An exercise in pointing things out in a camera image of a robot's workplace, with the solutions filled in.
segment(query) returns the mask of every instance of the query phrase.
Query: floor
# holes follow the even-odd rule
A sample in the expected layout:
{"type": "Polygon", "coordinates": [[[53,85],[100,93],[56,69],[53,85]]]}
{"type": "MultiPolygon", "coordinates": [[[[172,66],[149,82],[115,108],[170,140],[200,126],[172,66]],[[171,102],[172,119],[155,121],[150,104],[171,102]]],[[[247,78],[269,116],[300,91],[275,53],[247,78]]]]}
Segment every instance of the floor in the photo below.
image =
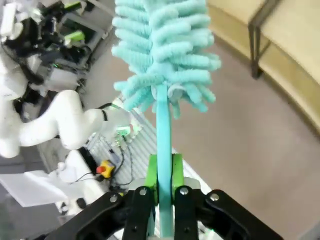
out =
{"type": "MultiPolygon", "coordinates": [[[[222,59],[212,74],[217,101],[205,114],[182,105],[181,119],[172,121],[173,147],[211,188],[227,192],[285,239],[297,239],[320,219],[320,140],[268,79],[252,79],[221,44],[210,51],[222,59]]],[[[130,75],[108,48],[89,75],[86,108],[112,101],[119,94],[113,83],[130,75]]],[[[146,117],[156,124],[153,113],[146,117]]]]}

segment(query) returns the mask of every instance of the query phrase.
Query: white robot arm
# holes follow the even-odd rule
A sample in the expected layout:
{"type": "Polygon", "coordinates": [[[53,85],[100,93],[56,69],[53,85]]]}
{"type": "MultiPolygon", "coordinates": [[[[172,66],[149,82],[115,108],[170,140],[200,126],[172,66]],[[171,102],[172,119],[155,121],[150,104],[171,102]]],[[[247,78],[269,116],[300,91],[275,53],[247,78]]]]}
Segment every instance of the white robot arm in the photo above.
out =
{"type": "MultiPolygon", "coordinates": [[[[11,30],[1,29],[1,33],[13,39],[15,31],[12,31],[12,26],[11,30]]],[[[38,145],[57,135],[66,149],[75,150],[82,147],[88,138],[101,128],[115,130],[117,126],[130,125],[130,115],[123,109],[107,112],[90,109],[84,112],[80,97],[73,90],[58,93],[39,118],[23,123],[13,103],[25,94],[27,86],[28,79],[21,66],[5,52],[1,52],[0,155],[5,158],[17,156],[20,146],[38,145]]]]}

